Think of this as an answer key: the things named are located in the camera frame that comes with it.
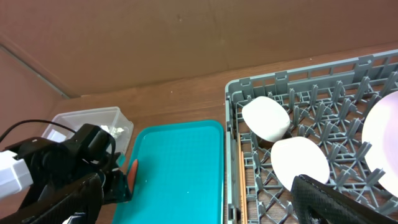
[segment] dish rack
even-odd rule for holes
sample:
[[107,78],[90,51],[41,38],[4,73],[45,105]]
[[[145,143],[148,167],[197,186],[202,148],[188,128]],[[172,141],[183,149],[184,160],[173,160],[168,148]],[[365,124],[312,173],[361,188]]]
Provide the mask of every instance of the dish rack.
[[361,142],[370,109],[398,90],[397,70],[398,50],[391,50],[230,81],[225,87],[227,223],[240,222],[237,138],[244,151],[248,223],[298,223],[290,192],[272,170],[271,146],[242,117],[243,106],[258,96],[286,109],[287,137],[305,136],[320,147],[330,166],[328,186],[397,220],[398,198],[378,183],[382,170],[370,172],[364,156],[371,145]]

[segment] plastic tray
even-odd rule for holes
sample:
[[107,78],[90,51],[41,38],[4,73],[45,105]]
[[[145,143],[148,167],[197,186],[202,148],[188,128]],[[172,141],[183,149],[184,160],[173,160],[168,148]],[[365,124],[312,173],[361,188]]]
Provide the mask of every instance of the plastic tray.
[[222,223],[224,131],[216,121],[146,128],[130,159],[138,159],[132,200],[113,223]]

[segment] white plate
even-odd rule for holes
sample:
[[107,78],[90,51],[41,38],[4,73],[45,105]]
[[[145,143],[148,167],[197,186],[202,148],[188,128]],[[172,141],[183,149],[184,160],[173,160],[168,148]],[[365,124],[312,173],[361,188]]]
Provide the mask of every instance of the white plate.
[[362,142],[372,144],[365,155],[370,171],[386,172],[379,183],[398,197],[398,91],[381,99],[366,117]]
[[329,180],[329,164],[321,149],[311,140],[294,137],[277,141],[271,149],[275,175],[287,189],[292,189],[294,177],[308,175],[325,184]]
[[242,117],[252,132],[270,142],[282,139],[290,125],[286,110],[265,96],[257,97],[244,106]]

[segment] clear plastic container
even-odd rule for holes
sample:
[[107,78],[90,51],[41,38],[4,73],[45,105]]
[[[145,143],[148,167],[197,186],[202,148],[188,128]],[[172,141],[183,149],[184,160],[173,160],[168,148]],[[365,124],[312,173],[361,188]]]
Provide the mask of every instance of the clear plastic container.
[[[52,121],[72,128],[75,131],[86,123],[101,126],[115,138],[116,152],[121,152],[123,158],[130,143],[134,127],[132,122],[122,114],[117,106],[61,113],[56,115]],[[47,127],[42,135],[43,138],[57,142],[70,139],[72,136],[73,133],[70,131],[52,124]],[[107,148],[107,151],[111,152],[111,146]]]

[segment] cardboard wall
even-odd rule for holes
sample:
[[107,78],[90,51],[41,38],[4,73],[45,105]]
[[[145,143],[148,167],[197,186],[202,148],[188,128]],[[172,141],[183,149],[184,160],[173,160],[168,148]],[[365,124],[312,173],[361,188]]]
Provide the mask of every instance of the cardboard wall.
[[[24,119],[48,118],[63,98],[0,48],[0,134]],[[41,136],[46,124],[22,124],[0,143],[0,151],[21,140]]]
[[2,44],[71,96],[398,40],[398,1],[2,0]]

